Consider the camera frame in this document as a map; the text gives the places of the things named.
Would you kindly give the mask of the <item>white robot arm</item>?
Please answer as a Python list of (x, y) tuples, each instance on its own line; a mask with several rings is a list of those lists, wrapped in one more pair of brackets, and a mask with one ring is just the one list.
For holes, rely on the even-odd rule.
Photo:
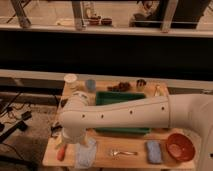
[(84, 140), (87, 128), (188, 129), (202, 138), (196, 171), (213, 169), (213, 95), (175, 94), (90, 106), (89, 96), (77, 91), (60, 111), (59, 121), (63, 141), (72, 144)]

